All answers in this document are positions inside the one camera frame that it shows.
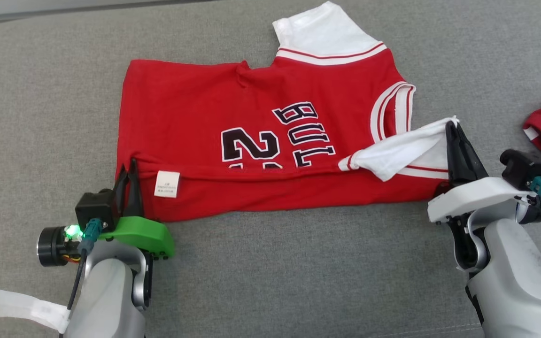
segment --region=gray fabric surface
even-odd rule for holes
[[[532,144],[541,107],[541,1],[340,0],[418,86],[414,128],[456,114],[487,170]],[[129,61],[271,63],[271,22],[321,0],[224,0],[0,24],[0,289],[66,304],[75,268],[43,268],[43,227],[110,187]],[[445,227],[425,202],[232,213],[169,224],[147,336],[479,337]],[[541,224],[527,227],[541,249]],[[0,337],[54,337],[0,319]]]

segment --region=white tape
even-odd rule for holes
[[[0,317],[30,319],[64,333],[70,322],[69,316],[70,310],[66,306],[0,290]]]

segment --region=red jersey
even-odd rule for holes
[[[137,159],[146,217],[430,198],[444,169],[407,167],[382,182],[352,166],[358,150],[410,130],[415,87],[384,43],[330,2],[273,26],[268,67],[129,65],[118,169]]]

